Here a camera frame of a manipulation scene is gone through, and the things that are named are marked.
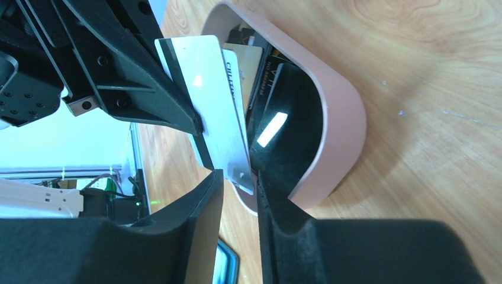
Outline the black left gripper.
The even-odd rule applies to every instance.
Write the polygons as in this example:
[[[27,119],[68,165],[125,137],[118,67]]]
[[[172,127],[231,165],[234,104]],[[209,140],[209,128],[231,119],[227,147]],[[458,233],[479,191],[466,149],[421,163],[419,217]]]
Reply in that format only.
[[[200,135],[199,115],[161,64],[161,35],[148,1],[1,1],[1,121],[51,115],[67,88],[67,106],[95,97],[118,120]]]

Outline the teal leather card holder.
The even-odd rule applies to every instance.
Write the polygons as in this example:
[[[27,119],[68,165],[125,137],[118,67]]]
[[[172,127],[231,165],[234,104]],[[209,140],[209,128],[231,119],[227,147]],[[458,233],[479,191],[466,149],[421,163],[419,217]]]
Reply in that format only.
[[[236,284],[239,275],[239,256],[222,239],[218,240],[212,284]]]

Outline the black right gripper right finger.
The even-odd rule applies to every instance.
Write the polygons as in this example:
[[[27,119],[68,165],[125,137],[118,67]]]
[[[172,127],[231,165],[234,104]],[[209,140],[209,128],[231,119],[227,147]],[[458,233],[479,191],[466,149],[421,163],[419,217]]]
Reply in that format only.
[[[444,222],[317,219],[260,173],[264,283],[484,283],[464,242]]]

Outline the white silver credit card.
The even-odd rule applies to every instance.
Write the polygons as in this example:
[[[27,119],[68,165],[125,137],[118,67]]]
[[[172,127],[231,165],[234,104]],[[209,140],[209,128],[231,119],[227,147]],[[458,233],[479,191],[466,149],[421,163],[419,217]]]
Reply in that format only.
[[[158,38],[155,48],[165,73],[189,96],[202,121],[190,136],[199,164],[221,169],[224,178],[253,195],[239,67],[235,52],[215,35]]]

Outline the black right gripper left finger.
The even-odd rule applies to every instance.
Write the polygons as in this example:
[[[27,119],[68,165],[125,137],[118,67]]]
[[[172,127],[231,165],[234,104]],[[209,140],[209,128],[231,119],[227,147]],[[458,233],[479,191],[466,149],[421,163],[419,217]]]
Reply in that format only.
[[[211,283],[223,173],[129,227],[104,218],[1,220],[2,283]]]

